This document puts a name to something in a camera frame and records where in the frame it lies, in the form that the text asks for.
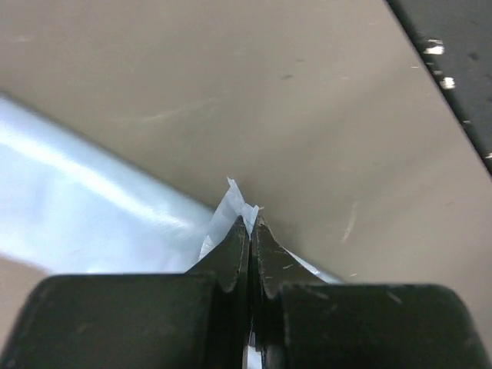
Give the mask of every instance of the scratch mark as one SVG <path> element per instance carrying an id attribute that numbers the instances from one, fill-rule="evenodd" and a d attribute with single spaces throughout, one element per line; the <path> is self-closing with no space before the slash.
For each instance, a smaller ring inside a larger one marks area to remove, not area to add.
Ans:
<path id="1" fill-rule="evenodd" d="M 34 40 L 33 35 L 17 35 L 17 36 L 12 36 L 12 35 L 4 35 L 5 40 L 11 44 L 21 44 L 24 42 L 32 42 Z"/>
<path id="2" fill-rule="evenodd" d="M 87 330 L 88 326 L 89 324 L 84 323 L 80 327 L 78 327 L 75 332 L 77 332 L 78 334 L 83 334 Z"/>
<path id="3" fill-rule="evenodd" d="M 259 224 L 259 225 L 265 225 L 265 226 L 267 226 L 267 227 L 268 227 L 268 223 L 267 223 L 267 221 L 266 221 L 266 220 L 265 220 L 262 216 L 259 216 L 259 217 L 258 217 L 258 224 Z"/>
<path id="4" fill-rule="evenodd" d="M 222 98 L 204 98 L 197 101 L 192 101 L 184 104 L 176 109 L 164 110 L 154 115 L 144 115 L 141 117 L 126 117 L 126 118 L 113 118 L 112 121 L 118 123 L 152 123 L 155 121 L 165 121 L 176 115 L 187 114 L 199 109 L 203 109 L 209 105 L 217 104 Z"/>
<path id="5" fill-rule="evenodd" d="M 323 300 L 330 300 L 330 296 L 328 296 L 327 294 L 323 294 L 321 292 L 315 291 L 310 287 L 303 286 L 302 289 L 305 290 L 307 293 L 316 296 L 317 298 L 322 298 Z"/>
<path id="6" fill-rule="evenodd" d="M 338 304 L 332 305 L 327 311 L 325 311 L 325 315 L 330 315 L 338 309 Z"/>
<path id="7" fill-rule="evenodd" d="M 341 244 L 344 244 L 347 241 L 348 236 L 350 236 L 352 233 L 352 229 L 354 228 L 354 224 L 355 224 L 355 219 L 357 218 L 357 206 L 358 205 L 359 205 L 358 201 L 354 201 L 352 203 L 351 217 L 348 220 L 347 228 L 345 228 L 344 236 L 340 241 Z"/>
<path id="8" fill-rule="evenodd" d="M 397 304 L 401 304 L 401 299 L 396 294 L 394 294 L 393 292 L 387 292 L 386 294 L 391 300 L 393 300 Z"/>

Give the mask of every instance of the black plastic part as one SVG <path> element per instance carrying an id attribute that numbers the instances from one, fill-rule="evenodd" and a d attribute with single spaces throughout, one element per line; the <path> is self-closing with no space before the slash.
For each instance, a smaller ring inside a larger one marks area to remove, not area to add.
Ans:
<path id="1" fill-rule="evenodd" d="M 238 221 L 187 274 L 48 278 L 26 302 L 0 368 L 242 368 L 249 250 Z"/>
<path id="2" fill-rule="evenodd" d="M 213 276 L 53 277 L 33 292 L 2 369 L 205 367 Z"/>
<path id="3" fill-rule="evenodd" d="M 290 369 L 490 368 L 467 309 L 441 286 L 286 285 L 279 299 Z"/>
<path id="4" fill-rule="evenodd" d="M 282 311 L 276 298 L 288 282 L 324 284 L 300 265 L 273 237 L 266 221 L 259 217 L 251 235 L 250 283 L 253 296 L 255 347 L 263 360 L 272 350 L 281 350 Z"/>
<path id="5" fill-rule="evenodd" d="M 386 1 L 492 174 L 492 2 Z M 426 53 L 436 42 L 444 52 Z"/>

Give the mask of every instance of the beige table surface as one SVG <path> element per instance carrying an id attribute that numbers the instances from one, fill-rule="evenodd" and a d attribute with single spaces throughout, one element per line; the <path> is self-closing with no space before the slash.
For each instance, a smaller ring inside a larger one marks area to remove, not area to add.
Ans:
<path id="1" fill-rule="evenodd" d="M 490 179 L 381 0 L 4 0 L 0 86 L 348 281 L 453 287 L 492 347 Z M 40 277 L 0 264 L 0 337 Z"/>

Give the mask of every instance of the torn plastic piece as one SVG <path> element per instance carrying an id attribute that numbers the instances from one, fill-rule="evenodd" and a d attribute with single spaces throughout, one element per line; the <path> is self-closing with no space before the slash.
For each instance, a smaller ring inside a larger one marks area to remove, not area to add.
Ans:
<path id="1" fill-rule="evenodd" d="M 210 225 L 208 226 L 208 233 L 201 246 L 200 258 L 198 260 L 201 260 L 224 240 L 238 216 L 242 216 L 246 231 L 251 237 L 251 232 L 253 231 L 260 208 L 257 205 L 251 206 L 246 204 L 238 184 L 234 179 L 228 178 L 228 182 L 230 187 L 222 198 L 221 203 L 217 206 L 214 215 L 212 215 Z"/>
<path id="2" fill-rule="evenodd" d="M 213 211 L 0 94 L 0 258 L 48 274 L 185 272 Z"/>

